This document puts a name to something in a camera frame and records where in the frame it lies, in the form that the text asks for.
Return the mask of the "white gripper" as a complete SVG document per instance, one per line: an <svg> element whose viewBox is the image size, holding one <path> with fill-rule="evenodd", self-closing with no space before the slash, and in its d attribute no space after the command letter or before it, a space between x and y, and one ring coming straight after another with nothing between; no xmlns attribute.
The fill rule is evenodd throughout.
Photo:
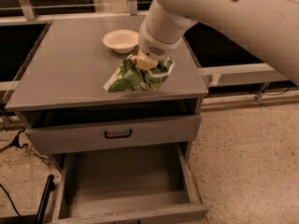
<svg viewBox="0 0 299 224"><path fill-rule="evenodd" d="M141 70L150 70L157 66L158 61L171 55L178 47L180 39L175 43L164 43L154 38L144 23L141 24L138 36L138 46L141 51L137 56L131 56L133 63Z"/></svg>

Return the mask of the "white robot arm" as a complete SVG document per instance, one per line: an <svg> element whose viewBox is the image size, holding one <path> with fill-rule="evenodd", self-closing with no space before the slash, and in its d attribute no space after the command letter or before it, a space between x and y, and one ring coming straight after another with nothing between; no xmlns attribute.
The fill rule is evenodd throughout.
<svg viewBox="0 0 299 224"><path fill-rule="evenodd" d="M201 22L299 84L299 0L153 0L139 31L137 66L171 55Z"/></svg>

